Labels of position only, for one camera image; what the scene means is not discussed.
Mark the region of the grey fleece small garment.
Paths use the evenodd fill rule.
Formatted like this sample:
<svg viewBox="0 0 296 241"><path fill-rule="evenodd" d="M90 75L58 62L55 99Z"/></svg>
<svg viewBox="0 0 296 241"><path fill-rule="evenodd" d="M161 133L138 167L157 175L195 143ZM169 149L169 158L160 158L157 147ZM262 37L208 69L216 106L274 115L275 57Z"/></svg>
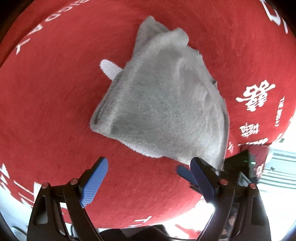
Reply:
<svg viewBox="0 0 296 241"><path fill-rule="evenodd" d="M183 164L200 157L221 169L229 136L226 103L202 54L188 42L181 28L169 30L147 17L90 128L148 157Z"/></svg>

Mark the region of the red printed pillow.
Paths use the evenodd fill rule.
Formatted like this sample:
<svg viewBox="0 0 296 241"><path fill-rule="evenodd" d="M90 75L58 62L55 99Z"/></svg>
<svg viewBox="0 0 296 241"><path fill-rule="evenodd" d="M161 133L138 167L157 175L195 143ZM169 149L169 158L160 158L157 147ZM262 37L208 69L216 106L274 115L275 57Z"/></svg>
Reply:
<svg viewBox="0 0 296 241"><path fill-rule="evenodd" d="M265 163L273 157L273 149L270 145L242 145L241 152L247 150L250 156L251 174L259 180L262 177Z"/></svg>

